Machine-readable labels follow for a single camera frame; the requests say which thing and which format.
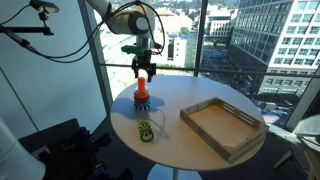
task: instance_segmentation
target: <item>tree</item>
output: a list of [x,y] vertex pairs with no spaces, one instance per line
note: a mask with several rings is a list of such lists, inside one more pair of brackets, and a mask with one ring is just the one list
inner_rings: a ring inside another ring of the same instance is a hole
[[189,33],[189,29],[186,27],[181,27],[180,29],[180,34],[188,34]]

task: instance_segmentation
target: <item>office building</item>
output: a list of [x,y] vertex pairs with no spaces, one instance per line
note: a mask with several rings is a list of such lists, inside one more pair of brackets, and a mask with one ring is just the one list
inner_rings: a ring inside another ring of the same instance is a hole
[[[242,0],[230,52],[244,71],[310,75],[319,66],[319,1]],[[257,94],[300,96],[310,78],[248,76]]]

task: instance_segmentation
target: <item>white wall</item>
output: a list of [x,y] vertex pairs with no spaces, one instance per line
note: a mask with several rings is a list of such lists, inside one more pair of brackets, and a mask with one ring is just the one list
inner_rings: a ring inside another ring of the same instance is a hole
[[[19,35],[44,54],[69,54],[87,39],[78,1],[50,2],[60,8],[59,13],[48,15],[48,24],[55,35]],[[28,3],[28,0],[2,0],[0,22]],[[37,11],[29,7],[5,26],[42,26],[42,22]],[[58,64],[30,53],[0,33],[0,66],[40,130],[77,118],[81,126],[92,132],[106,116],[90,54],[77,63]],[[36,132],[1,73],[0,116],[18,138]]]

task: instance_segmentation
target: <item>building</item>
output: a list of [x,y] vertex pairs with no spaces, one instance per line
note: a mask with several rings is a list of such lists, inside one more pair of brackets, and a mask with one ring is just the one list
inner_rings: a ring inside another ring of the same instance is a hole
[[217,42],[226,42],[235,25],[237,10],[218,9],[218,6],[215,5],[210,7],[208,11],[210,14],[206,16],[206,36]]
[[[242,0],[230,52],[244,71],[312,74],[319,66],[319,1]],[[249,76],[257,94],[302,95],[310,78]]]

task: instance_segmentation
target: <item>building window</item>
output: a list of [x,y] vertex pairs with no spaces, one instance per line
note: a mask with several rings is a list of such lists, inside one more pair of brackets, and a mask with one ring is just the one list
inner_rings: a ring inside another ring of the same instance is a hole
[[290,44],[290,42],[291,42],[291,38],[283,38],[282,44],[288,45]]
[[304,34],[307,30],[307,26],[300,26],[298,28],[297,34]]
[[279,48],[278,54],[286,54],[287,48]]
[[285,58],[283,64],[291,64],[292,58]]
[[292,84],[292,80],[286,80],[285,82],[284,82],[284,85],[285,86],[290,86]]
[[312,45],[314,41],[314,38],[306,38],[306,40],[304,41],[304,45]]
[[298,2],[298,5],[296,7],[297,11],[303,11],[304,8],[306,7],[307,2],[306,1],[302,1],[302,2]]
[[320,38],[316,39],[316,41],[314,42],[314,45],[320,45]]
[[289,26],[287,29],[287,34],[294,34],[295,31],[296,31],[295,26]]
[[320,22],[320,14],[317,14],[316,18],[314,19],[314,22]]
[[291,22],[299,22],[301,18],[301,14],[292,15]]
[[304,65],[312,65],[312,63],[313,63],[313,59],[306,59],[305,61],[304,61]]
[[294,61],[294,64],[298,64],[298,65],[301,65],[303,63],[303,59],[296,59]]
[[276,58],[274,64],[282,64],[282,58]]
[[290,48],[288,51],[288,55],[294,55],[296,53],[297,49],[295,48]]
[[309,34],[318,34],[319,29],[319,27],[311,27]]
[[275,85],[281,85],[282,84],[282,79],[277,79],[276,82],[274,83]]
[[309,2],[308,4],[308,7],[307,7],[307,10],[316,10],[317,9],[317,6],[318,6],[318,2],[317,1],[311,1]]
[[302,81],[296,81],[296,82],[294,83],[295,86],[301,86],[301,84],[302,84]]
[[307,55],[309,49],[300,49],[299,55]]
[[273,79],[267,79],[266,84],[272,84]]
[[319,52],[319,49],[311,49],[309,55],[316,56],[318,54],[318,52]]
[[312,18],[312,14],[305,14],[303,15],[303,19],[302,19],[302,22],[310,22],[311,21],[311,18]]
[[302,38],[294,38],[292,41],[292,45],[300,45]]

